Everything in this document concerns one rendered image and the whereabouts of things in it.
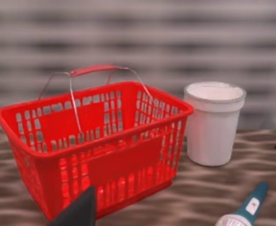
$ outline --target basket handle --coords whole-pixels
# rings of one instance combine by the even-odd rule
[[[147,95],[149,96],[149,98],[151,99],[151,101],[153,102],[154,99],[152,97],[152,95],[150,94],[150,92],[148,91],[147,87],[145,86],[144,82],[141,80],[140,76],[131,68],[128,68],[128,67],[119,67],[119,66],[115,66],[113,64],[106,64],[106,65],[93,65],[93,66],[89,66],[89,67],[85,67],[85,68],[80,68],[80,69],[77,69],[77,70],[73,70],[71,72],[60,72],[60,73],[54,73],[51,75],[51,77],[49,78],[48,82],[46,83],[45,87],[43,88],[43,90],[41,91],[40,95],[39,95],[39,99],[41,99],[43,93],[45,92],[47,86],[49,85],[51,79],[54,77],[54,75],[57,75],[57,74],[66,74],[70,77],[70,93],[71,93],[71,98],[72,98],[72,104],[73,104],[73,108],[74,108],[74,113],[75,113],[75,117],[76,117],[76,122],[77,122],[77,127],[78,127],[78,130],[80,133],[82,133],[82,129],[81,129],[81,125],[80,125],[80,122],[79,122],[79,118],[78,118],[78,114],[77,114],[77,108],[76,108],[76,104],[75,104],[75,99],[74,99],[74,95],[73,95],[73,90],[72,90],[72,78],[73,77],[77,77],[77,76],[80,76],[80,75],[84,75],[84,74],[88,74],[88,73],[92,73],[92,72],[99,72],[99,71],[113,71],[113,70],[130,70],[132,71],[136,76],[137,78],[139,79],[141,85],[143,86],[144,90],[146,91]],[[109,83],[110,81],[110,78],[112,76],[112,73],[110,74],[109,78],[108,78],[108,82],[107,84]]]

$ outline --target blurred striped background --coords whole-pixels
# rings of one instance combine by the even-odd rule
[[[276,0],[0,0],[0,106],[37,98],[52,72],[111,62],[179,98],[196,81],[239,85],[239,128],[276,129]],[[57,76],[45,95],[68,87]]]

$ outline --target white trash can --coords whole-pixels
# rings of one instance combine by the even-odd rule
[[[187,156],[200,165],[220,166],[231,158],[240,110],[246,92],[222,82],[199,82],[184,89],[194,107],[187,120]]]

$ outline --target plastic basket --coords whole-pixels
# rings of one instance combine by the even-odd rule
[[[129,81],[71,94],[0,108],[22,181],[49,220],[89,185],[100,218],[171,184],[192,106]]]

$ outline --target table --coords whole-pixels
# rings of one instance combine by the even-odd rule
[[[233,157],[222,167],[203,167],[181,153],[179,170],[169,188],[97,221],[98,226],[214,226],[235,211],[262,180],[268,196],[257,226],[276,226],[276,131],[238,131]],[[0,130],[0,226],[44,226],[20,180],[7,139]]]

